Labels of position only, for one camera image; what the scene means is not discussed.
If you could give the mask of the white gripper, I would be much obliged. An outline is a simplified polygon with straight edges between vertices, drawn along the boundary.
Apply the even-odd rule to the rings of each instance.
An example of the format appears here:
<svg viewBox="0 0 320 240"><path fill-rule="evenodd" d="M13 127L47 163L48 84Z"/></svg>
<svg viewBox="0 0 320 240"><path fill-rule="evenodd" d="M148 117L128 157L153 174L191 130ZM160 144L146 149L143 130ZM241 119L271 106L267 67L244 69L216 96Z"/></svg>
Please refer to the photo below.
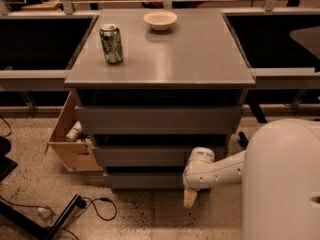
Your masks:
<svg viewBox="0 0 320 240"><path fill-rule="evenodd" d="M196 147L191 151L188 159L188 164L193 162L204 162L207 164L213 163L215 161L215 153L205 147ZM197 192L191 189L184 189L184 200L183 205L185 208L191 208L195 203L197 198Z"/></svg>

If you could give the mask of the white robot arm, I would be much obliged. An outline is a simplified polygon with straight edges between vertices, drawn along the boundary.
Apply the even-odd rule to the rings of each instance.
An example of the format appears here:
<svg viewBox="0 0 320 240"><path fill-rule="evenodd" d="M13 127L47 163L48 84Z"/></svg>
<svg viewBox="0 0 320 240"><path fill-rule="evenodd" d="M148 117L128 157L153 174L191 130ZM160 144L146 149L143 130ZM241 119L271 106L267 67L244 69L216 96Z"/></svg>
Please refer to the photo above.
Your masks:
<svg viewBox="0 0 320 240"><path fill-rule="evenodd" d="M270 122L244 151L220 161L208 148L193 149L184 206L199 190L227 183L242 184L243 240L320 240L320 123Z"/></svg>

